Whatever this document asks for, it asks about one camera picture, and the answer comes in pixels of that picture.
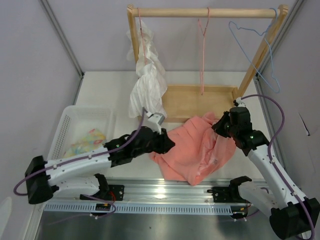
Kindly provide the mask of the pink skirt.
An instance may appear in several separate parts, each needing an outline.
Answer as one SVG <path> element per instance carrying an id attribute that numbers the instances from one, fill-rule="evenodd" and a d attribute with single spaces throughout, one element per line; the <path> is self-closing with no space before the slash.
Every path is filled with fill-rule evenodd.
<path id="1" fill-rule="evenodd" d="M 218 120 L 213 112 L 207 112 L 168 132 L 175 146 L 165 154 L 149 154 L 165 180 L 198 185 L 233 157 L 235 141 L 218 135 L 212 129 Z"/>

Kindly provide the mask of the pink wire hanger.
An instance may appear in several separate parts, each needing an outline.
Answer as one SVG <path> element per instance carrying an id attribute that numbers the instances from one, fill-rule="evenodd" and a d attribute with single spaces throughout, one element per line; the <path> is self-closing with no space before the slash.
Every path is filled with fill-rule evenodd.
<path id="1" fill-rule="evenodd" d="M 200 50 L 200 65 L 199 65 L 199 80 L 200 80 L 200 94 L 204 94 L 205 87 L 205 79 L 204 79 L 204 71 L 205 71 L 205 48 L 206 48 L 206 33 L 207 28 L 210 22 L 210 8 L 207 8 L 207 20 L 205 26 L 202 25 L 202 21 L 200 19 L 197 20 L 198 27 L 198 42 L 199 42 L 199 50 Z"/>

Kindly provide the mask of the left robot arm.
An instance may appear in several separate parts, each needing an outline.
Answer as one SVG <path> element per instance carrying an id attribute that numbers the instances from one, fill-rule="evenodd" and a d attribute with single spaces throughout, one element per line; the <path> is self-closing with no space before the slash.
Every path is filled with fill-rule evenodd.
<path id="1" fill-rule="evenodd" d="M 62 190 L 64 181 L 88 173 L 93 173 L 98 182 L 91 187 L 91 194 L 97 200 L 103 200 L 108 196 L 109 188 L 102 179 L 100 170 L 128 164 L 144 154 L 166 154 L 174 146 L 166 129 L 154 131 L 141 126 L 131 134 L 106 142 L 90 152 L 50 160 L 44 160 L 41 155 L 36 156 L 25 171 L 28 203 L 44 203 Z"/>

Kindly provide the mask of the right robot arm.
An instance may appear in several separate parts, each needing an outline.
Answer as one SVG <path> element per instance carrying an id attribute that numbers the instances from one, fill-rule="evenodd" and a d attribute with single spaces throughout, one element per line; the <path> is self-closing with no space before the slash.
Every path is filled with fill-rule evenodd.
<path id="1" fill-rule="evenodd" d="M 257 167 L 271 191 L 267 193 L 252 180 L 238 177 L 234 179 L 236 185 L 228 189 L 229 198 L 253 204 L 269 219 L 273 232 L 282 240 L 306 232 L 314 239 L 320 203 L 316 198 L 308 198 L 293 182 L 271 153 L 271 142 L 260 130 L 253 129 L 249 110 L 243 106 L 231 108 L 212 129 L 218 136 L 234 140 L 236 147 Z"/>

